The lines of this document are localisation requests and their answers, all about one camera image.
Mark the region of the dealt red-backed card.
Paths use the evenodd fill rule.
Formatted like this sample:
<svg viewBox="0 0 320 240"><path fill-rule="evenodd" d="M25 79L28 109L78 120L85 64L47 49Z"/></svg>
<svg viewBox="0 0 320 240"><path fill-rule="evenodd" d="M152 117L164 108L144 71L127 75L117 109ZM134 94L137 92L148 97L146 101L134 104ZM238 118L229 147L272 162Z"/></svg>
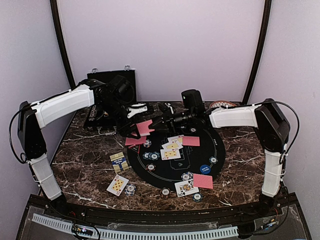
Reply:
<svg viewBox="0 0 320 240"><path fill-rule="evenodd" d="M146 136L141 136L140 138L130 138L127 137L125 139L125 145L126 146L131 146L131 145L141 145L146 142L147 137Z"/></svg>

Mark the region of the blue small blind button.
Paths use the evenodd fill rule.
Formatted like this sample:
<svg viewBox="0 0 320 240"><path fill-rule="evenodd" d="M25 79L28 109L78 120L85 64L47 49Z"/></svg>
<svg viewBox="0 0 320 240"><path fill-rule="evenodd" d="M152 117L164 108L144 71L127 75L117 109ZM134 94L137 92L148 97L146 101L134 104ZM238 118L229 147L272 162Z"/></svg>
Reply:
<svg viewBox="0 0 320 240"><path fill-rule="evenodd" d="M211 167L207 164L203 164L199 168L200 172L204 175L208 175L211 172Z"/></svg>

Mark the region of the blue-green chip stack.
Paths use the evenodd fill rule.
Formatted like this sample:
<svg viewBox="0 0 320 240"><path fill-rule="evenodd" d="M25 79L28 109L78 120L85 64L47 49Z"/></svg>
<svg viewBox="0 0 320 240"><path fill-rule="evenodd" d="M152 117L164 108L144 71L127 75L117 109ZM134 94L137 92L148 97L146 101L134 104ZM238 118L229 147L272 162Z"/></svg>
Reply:
<svg viewBox="0 0 320 240"><path fill-rule="evenodd" d="M199 192L192 195L192 200L196 203L201 202L203 199L203 195Z"/></svg>

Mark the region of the red chip stack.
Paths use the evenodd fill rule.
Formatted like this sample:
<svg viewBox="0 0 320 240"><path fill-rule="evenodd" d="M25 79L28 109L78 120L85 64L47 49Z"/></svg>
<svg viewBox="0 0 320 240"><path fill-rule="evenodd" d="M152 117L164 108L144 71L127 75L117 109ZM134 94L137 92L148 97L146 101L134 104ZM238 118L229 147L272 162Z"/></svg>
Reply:
<svg viewBox="0 0 320 240"><path fill-rule="evenodd" d="M170 197L171 190L169 188L162 188L160 191L160 197L162 199L168 199Z"/></svg>

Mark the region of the blue chip stack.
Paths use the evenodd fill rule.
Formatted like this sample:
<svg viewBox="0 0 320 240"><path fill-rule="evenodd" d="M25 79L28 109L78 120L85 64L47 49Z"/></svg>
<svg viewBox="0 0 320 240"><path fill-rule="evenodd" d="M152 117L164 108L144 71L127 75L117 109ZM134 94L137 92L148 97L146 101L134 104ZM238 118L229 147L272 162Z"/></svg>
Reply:
<svg viewBox="0 0 320 240"><path fill-rule="evenodd" d="M134 184L128 184L124 190L127 196L134 196L136 193L136 186Z"/></svg>

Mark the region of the red-backed playing card deck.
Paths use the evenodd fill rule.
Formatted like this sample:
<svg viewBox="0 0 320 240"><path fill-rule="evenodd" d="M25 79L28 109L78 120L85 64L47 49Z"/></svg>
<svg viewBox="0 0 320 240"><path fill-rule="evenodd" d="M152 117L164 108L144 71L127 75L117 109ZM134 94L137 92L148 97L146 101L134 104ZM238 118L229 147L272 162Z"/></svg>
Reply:
<svg viewBox="0 0 320 240"><path fill-rule="evenodd" d="M140 136L144 137L144 136L148 136L150 135L151 132L154 131L154 129L149 129L149 125L151 125L153 123L153 121L151 119L137 123L137 130L140 134Z"/></svg>

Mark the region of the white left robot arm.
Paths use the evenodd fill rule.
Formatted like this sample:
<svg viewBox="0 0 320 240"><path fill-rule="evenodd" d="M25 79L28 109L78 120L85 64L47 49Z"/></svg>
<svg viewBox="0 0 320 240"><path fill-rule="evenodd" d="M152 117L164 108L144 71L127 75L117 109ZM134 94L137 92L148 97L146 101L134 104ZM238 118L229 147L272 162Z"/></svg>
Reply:
<svg viewBox="0 0 320 240"><path fill-rule="evenodd" d="M47 157L47 146L42 129L51 122L77 110L99 106L115 120L116 131L123 137L140 138L134 116L147 111L142 103L124 101L131 84L121 76L104 83L97 79L84 79L75 88L41 101L20 104L14 114L18 117L17 135L23 152L16 154L21 164L29 164L36 182L51 201L51 210L60 218L67 218L70 206L60 199L63 195Z"/></svg>

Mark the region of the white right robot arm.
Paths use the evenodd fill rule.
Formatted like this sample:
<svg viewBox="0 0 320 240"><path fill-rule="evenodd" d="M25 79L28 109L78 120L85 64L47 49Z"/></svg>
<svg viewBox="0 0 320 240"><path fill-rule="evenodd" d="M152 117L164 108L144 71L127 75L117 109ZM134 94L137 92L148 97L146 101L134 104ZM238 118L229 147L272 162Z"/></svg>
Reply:
<svg viewBox="0 0 320 240"><path fill-rule="evenodd" d="M283 166L292 146L289 142L290 123L280 109L281 102L267 98L263 102L243 106L220 106L206 109L199 90L181 93L185 111L164 110L152 119L150 129L174 133L187 123L215 129L224 127L252 127L255 129L265 154L264 180L261 193L275 197L285 174Z"/></svg>

